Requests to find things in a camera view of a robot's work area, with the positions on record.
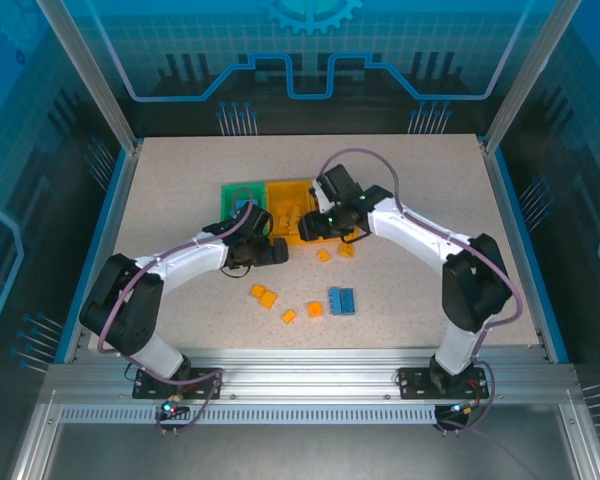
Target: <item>speckled work surface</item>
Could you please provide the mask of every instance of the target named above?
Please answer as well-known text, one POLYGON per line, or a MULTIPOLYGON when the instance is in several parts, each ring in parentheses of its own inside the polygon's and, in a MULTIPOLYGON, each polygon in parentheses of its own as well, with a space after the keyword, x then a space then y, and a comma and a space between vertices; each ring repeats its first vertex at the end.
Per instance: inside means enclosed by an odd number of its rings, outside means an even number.
MULTIPOLYGON (((402 201, 433 221, 471 236, 489 233, 520 284, 490 182, 473 135, 149 138, 144 142, 116 252, 138 257, 188 240, 219 219, 220 187, 235 182, 315 177, 342 148, 375 150, 396 167, 402 201)), ((392 189, 385 167, 371 157, 342 157, 363 188, 392 189)), ((356 244, 353 260, 337 243, 290 249, 284 265, 252 269, 240 280, 211 272, 163 300, 158 331, 172 345, 215 348, 352 348, 434 346, 447 320, 440 278, 421 260, 384 239, 356 244), (319 248, 332 255, 323 264, 319 248), (249 292, 259 283, 278 293, 266 310, 249 292), (357 313, 309 319, 306 304, 329 311, 330 286, 355 289, 357 313), (298 312, 286 325, 286 309, 298 312)), ((505 311, 512 309, 512 301, 505 311)), ((531 318, 496 329, 490 344, 537 343, 531 318)))

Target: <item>enclosure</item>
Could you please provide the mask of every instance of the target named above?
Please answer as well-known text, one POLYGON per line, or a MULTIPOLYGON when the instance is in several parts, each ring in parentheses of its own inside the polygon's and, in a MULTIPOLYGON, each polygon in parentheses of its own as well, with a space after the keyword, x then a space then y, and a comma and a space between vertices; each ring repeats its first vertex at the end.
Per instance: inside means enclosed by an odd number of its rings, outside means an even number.
MULTIPOLYGON (((339 161, 391 185, 372 158, 339 161)), ((600 479, 600 0, 0 1, 0 479, 525 468, 600 479), (167 296, 160 334, 226 374, 200 424, 162 438, 160 401, 132 398, 78 322, 104 262, 224 218, 229 184, 280 202, 275 182, 349 147, 389 158, 415 212, 493 236, 522 290, 480 354, 497 390, 479 435, 444 439, 441 402, 401 398, 397 369, 444 333, 440 279, 370 237, 167 296), (335 285, 355 315, 309 319, 335 285)))

